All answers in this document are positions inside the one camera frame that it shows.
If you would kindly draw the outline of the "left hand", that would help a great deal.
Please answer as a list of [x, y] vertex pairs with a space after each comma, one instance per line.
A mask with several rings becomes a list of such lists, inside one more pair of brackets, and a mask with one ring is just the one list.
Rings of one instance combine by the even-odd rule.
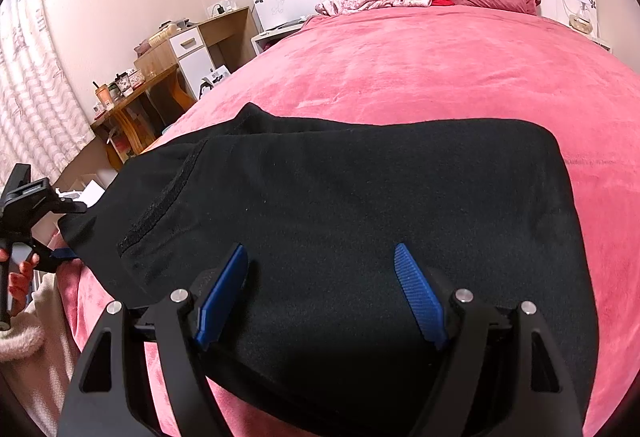
[[11, 305], [6, 308], [6, 311], [10, 317], [17, 316], [26, 307], [30, 283], [34, 279], [34, 271], [39, 261], [39, 255], [31, 253], [26, 261], [17, 265], [16, 271], [8, 274], [6, 293], [8, 293]]

